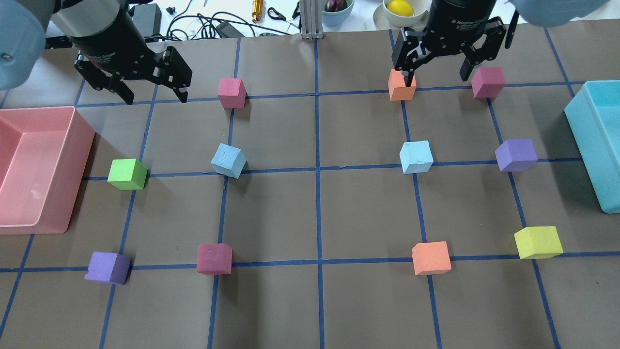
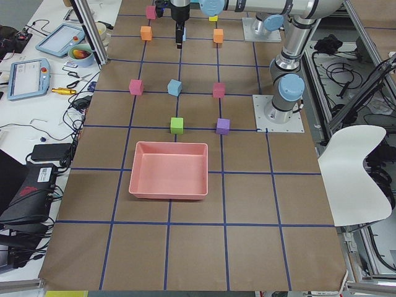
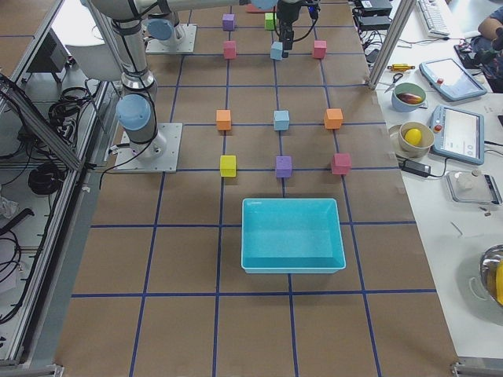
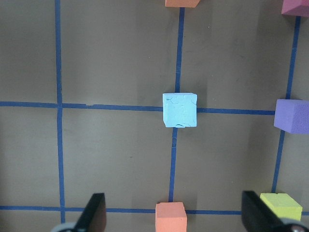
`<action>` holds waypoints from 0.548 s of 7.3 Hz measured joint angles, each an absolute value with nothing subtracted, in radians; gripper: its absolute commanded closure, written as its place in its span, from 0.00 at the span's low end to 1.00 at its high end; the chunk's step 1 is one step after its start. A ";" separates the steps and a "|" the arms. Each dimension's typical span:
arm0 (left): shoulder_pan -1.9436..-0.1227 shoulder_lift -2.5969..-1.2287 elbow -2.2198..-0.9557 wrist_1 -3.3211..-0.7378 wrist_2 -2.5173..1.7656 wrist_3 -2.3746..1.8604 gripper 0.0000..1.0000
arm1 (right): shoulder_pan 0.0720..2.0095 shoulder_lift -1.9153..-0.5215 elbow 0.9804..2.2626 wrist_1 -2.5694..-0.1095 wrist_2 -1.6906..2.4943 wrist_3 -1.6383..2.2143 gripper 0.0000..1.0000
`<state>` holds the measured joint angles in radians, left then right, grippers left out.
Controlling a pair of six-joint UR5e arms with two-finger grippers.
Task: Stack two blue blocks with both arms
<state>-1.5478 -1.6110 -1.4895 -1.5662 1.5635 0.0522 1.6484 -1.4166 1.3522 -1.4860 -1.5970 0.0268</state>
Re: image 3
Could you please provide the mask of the pink block near arm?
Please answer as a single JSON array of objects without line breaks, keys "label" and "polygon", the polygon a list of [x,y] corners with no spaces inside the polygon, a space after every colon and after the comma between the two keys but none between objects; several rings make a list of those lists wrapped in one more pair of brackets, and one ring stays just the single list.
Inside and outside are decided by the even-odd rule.
[{"label": "pink block near arm", "polygon": [[226,60],[233,60],[237,58],[237,42],[235,40],[224,41],[223,56]]}]

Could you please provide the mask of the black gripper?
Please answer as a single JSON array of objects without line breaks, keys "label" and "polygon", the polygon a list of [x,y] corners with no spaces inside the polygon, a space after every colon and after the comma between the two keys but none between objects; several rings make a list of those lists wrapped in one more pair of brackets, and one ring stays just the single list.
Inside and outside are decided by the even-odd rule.
[{"label": "black gripper", "polygon": [[299,19],[299,11],[277,11],[276,25],[283,50],[292,50],[294,44],[293,24]]}]

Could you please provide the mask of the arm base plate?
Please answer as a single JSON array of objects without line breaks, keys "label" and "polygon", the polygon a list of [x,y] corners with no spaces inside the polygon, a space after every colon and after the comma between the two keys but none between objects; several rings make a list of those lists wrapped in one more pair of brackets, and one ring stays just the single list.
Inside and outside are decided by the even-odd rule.
[{"label": "arm base plate", "polygon": [[196,41],[195,24],[173,26],[166,20],[156,23],[152,20],[146,28],[149,40],[145,51],[150,55],[192,54]]},{"label": "arm base plate", "polygon": [[121,148],[116,155],[114,171],[124,173],[175,173],[182,139],[181,123],[158,123],[158,134],[145,152],[136,156],[141,148],[133,145]]}]

